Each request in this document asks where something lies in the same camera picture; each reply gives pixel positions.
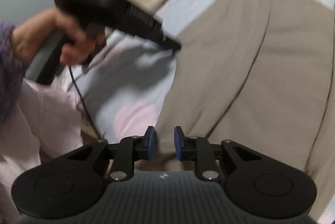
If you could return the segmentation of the person left hand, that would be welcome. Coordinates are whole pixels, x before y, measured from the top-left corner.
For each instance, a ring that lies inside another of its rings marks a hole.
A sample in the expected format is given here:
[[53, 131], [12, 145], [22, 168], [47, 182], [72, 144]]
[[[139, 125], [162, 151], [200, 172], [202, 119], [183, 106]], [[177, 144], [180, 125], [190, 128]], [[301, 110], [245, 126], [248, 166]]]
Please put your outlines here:
[[74, 17], [57, 8], [42, 11], [16, 27], [10, 42], [18, 58], [24, 63], [30, 63], [56, 29], [64, 31], [74, 41], [74, 44], [64, 44], [62, 47], [60, 63], [63, 65], [79, 65], [105, 43], [104, 31], [88, 38]]

